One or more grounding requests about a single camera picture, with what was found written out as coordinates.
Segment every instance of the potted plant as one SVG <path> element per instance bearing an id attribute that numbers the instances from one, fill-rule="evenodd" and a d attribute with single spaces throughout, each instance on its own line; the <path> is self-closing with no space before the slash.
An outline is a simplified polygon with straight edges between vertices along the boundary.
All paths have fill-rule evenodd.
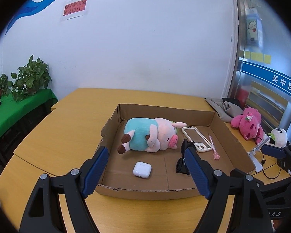
<path id="1" fill-rule="evenodd" d="M 12 88 L 15 101 L 34 95 L 41 87 L 47 89 L 48 83 L 52 81 L 47 66 L 39 57 L 36 61 L 33 60 L 32 55 L 27 65 L 18 68 L 18 75 L 11 73 L 12 78 L 16 80 Z"/>
<path id="2" fill-rule="evenodd" d="M 8 77 L 5 74 L 0 76 L 0 96 L 8 96 L 11 93 L 10 88 L 13 86 L 12 81 L 8 81 Z"/>

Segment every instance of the gray cloth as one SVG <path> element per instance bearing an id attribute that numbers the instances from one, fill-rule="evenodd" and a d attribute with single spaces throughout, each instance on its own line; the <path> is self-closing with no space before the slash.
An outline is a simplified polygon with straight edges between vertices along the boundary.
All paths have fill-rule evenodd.
<path id="1" fill-rule="evenodd" d="M 243 110 L 240 107 L 233 103 L 224 103 L 222 99 L 205 98 L 205 101 L 215 109 L 219 114 L 219 117 L 226 123 L 230 123 L 235 116 L 243 113 Z"/>

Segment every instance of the pink snout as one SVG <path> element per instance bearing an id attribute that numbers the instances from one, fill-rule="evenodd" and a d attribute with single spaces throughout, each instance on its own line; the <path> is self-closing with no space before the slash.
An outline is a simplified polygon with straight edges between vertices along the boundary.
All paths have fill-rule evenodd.
<path id="1" fill-rule="evenodd" d="M 176 146 L 177 142 L 178 142 L 178 136 L 177 135 L 173 135 L 171 137 L 170 141 L 169 141 L 168 147 L 169 148 L 174 148 Z"/>

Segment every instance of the blue banner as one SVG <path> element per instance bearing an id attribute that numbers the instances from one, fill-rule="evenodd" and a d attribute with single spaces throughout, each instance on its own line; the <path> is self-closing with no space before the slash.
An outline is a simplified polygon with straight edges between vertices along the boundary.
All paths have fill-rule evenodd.
<path id="1" fill-rule="evenodd" d="M 247 61 L 243 61 L 241 72 L 265 81 L 291 96 L 291 77 L 285 74 Z"/>

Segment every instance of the pink wand toy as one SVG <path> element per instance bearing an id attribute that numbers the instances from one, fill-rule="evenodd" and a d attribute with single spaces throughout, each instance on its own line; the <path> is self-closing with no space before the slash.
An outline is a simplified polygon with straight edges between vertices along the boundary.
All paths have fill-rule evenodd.
<path id="1" fill-rule="evenodd" d="M 220 155 L 217 153 L 210 135 L 209 135 L 209 139 L 210 139 L 210 143 L 212 144 L 212 147 L 213 147 L 213 158 L 218 160 L 220 158 Z"/>

